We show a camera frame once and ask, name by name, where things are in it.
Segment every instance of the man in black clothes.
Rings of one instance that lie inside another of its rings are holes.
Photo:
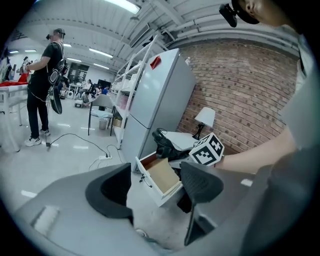
[[[65,32],[62,28],[57,28],[48,34],[47,39],[50,39],[49,45],[44,50],[41,60],[23,66],[23,72],[26,73],[34,70],[34,74],[28,84],[28,99],[27,110],[29,116],[29,124],[31,129],[31,136],[24,143],[27,147],[41,144],[39,134],[47,136],[50,135],[48,128],[48,112],[46,106],[46,98],[50,83],[48,80],[48,71],[51,71],[63,57],[64,44],[63,39]],[[38,114],[42,123],[42,129],[39,131]]]

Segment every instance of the white floor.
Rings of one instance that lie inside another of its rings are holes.
[[[73,103],[70,99],[62,101],[62,115],[50,109],[50,142],[63,134],[73,133],[97,144],[104,151],[108,145],[116,145],[114,134],[109,136],[109,130],[99,130],[99,119],[96,117],[91,119],[92,130],[88,136],[89,109],[74,108]],[[63,136],[50,149],[44,142],[26,147],[24,140],[30,136],[27,108],[23,107],[21,110],[22,126],[18,125],[16,113],[10,115],[13,134],[21,149],[18,153],[14,151],[7,136],[4,115],[0,113],[0,189],[1,197],[11,213],[31,199],[28,197],[29,193],[37,194],[60,178],[88,172],[91,163],[104,155],[95,145],[73,135]],[[99,167],[121,163],[116,148],[111,146],[109,150],[112,159],[100,163]],[[125,161],[121,151],[119,153],[122,161]],[[99,161],[96,161],[90,171],[97,169],[98,163]],[[164,247],[176,250],[182,248],[190,214],[185,214],[176,205],[158,208],[145,190],[144,182],[139,183],[139,180],[139,175],[132,174],[132,186],[127,201],[127,206],[133,209],[134,226],[145,230]]]

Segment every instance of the brick wall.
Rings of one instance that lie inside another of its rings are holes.
[[[278,136],[285,125],[279,110],[295,92],[295,56],[244,40],[220,40],[187,46],[196,86],[178,126],[194,134],[203,107],[216,111],[212,128],[227,154],[246,151]]]

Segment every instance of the open drawer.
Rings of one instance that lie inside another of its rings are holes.
[[[182,183],[168,164],[168,159],[157,159],[156,152],[142,159],[135,158],[137,166],[145,176],[149,195],[160,207],[166,202],[177,203],[183,196]]]

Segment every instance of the metal shelving unit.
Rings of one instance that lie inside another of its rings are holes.
[[[116,99],[115,100],[112,100],[112,104],[115,106],[115,109],[116,111],[118,111],[118,113],[120,114],[120,116],[122,117],[122,125],[121,127],[114,127],[114,134],[115,134],[115,137],[116,137],[116,140],[117,140],[117,149],[119,150],[120,147],[121,147],[121,142],[122,142],[122,139],[123,139],[123,136],[124,136],[124,132],[125,132],[125,124],[126,124],[126,119],[128,118],[129,116],[129,107],[130,107],[130,104],[131,104],[131,101],[133,100],[133,95],[134,95],[134,92],[135,92],[135,88],[137,86],[137,83],[139,81],[139,78],[143,72],[143,70],[145,69],[145,64],[146,64],[146,61],[148,60],[149,58],[149,55],[151,53],[151,50],[152,50],[152,47],[153,45],[156,43],[158,39],[158,35],[156,35],[153,39],[152,42],[150,42],[148,45],[146,45],[144,48],[142,48],[139,52],[137,52],[136,54],[133,54],[132,57],[130,58],[129,62],[127,62],[127,66],[124,65],[120,70],[122,70],[125,66],[126,66],[126,69],[125,69],[125,72],[118,76],[119,74],[119,71],[117,73],[117,76],[114,80],[113,83],[116,83],[118,81],[121,81],[121,88],[123,87],[124,85],[124,82],[126,81],[126,78],[129,76],[129,75],[133,75],[136,71],[136,79],[134,81],[134,83],[131,85],[129,91],[126,90],[126,92],[128,93],[129,92],[129,97],[128,97],[128,101],[126,103],[126,106],[125,106],[125,109],[122,109],[120,108],[119,106],[119,98],[120,98],[120,95],[121,95],[121,89],[115,89],[114,91],[116,92]],[[143,60],[138,63],[137,65],[135,65],[134,67],[130,68],[134,59],[137,58],[140,54],[144,53],[145,52],[145,55],[143,57]]]

